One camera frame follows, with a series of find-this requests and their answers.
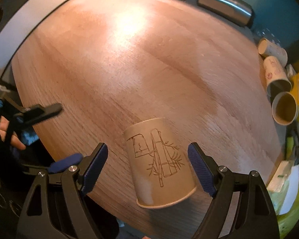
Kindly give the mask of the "yellow plastic bag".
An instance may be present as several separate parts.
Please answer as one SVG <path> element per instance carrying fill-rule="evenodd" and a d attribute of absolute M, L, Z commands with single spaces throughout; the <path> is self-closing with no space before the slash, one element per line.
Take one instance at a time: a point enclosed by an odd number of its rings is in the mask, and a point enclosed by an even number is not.
<path fill-rule="evenodd" d="M 286 236 L 291 232 L 296 223 L 299 221 L 299 188 L 297 197 L 290 211 L 286 214 L 278 215 L 277 219 L 280 238 L 286 238 Z"/>

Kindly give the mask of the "tissue pack with white paper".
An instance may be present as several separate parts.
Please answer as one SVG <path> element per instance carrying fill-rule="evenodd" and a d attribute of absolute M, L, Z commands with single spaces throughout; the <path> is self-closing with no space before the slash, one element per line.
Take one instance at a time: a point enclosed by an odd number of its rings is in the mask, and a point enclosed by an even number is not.
<path fill-rule="evenodd" d="M 299 165 L 282 161 L 267 186 L 276 215 L 288 213 L 296 200 L 299 189 Z"/>

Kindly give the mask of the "brown paper cup with drawing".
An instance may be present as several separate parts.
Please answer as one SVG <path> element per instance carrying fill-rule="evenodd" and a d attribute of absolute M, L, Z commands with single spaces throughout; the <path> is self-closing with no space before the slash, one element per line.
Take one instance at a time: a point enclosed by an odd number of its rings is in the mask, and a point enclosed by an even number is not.
<path fill-rule="evenodd" d="M 136 123 L 124 131 L 124 140 L 138 206 L 162 209 L 196 192 L 187 154 L 166 119 Z"/>

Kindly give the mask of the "plain brown paper cup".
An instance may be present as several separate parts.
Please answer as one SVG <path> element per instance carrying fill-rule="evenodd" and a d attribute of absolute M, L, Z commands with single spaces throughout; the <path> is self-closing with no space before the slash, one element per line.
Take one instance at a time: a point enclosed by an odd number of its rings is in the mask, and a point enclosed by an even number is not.
<path fill-rule="evenodd" d="M 278 93 L 272 103 L 272 117 L 276 123 L 288 126 L 298 116 L 298 105 L 290 92 Z"/>

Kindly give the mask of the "paper cup with pink print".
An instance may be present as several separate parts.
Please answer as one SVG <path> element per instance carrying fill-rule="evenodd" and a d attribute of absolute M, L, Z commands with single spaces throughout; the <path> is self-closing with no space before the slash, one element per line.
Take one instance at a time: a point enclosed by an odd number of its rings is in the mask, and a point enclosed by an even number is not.
<path fill-rule="evenodd" d="M 264 59 L 266 92 L 272 97 L 278 92 L 289 92 L 292 88 L 284 68 L 277 57 L 268 56 Z"/>

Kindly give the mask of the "white patterned paper cup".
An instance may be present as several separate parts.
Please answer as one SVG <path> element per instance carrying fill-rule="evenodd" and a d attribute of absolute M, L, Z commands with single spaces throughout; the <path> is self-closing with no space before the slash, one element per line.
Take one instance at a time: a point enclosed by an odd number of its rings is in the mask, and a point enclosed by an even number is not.
<path fill-rule="evenodd" d="M 261 40 L 259 41 L 258 53 L 263 57 L 276 57 L 282 67 L 285 67 L 287 65 L 288 55 L 286 50 L 266 38 L 261 38 Z"/>

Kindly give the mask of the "steel tumbler lying down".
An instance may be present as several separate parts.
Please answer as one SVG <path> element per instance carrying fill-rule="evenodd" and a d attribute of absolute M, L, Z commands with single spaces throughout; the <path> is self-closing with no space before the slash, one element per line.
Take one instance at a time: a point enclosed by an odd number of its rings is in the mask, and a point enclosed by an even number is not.
<path fill-rule="evenodd" d="M 242 0 L 198 0 L 197 4 L 238 26 L 248 26 L 254 15 L 252 7 Z"/>

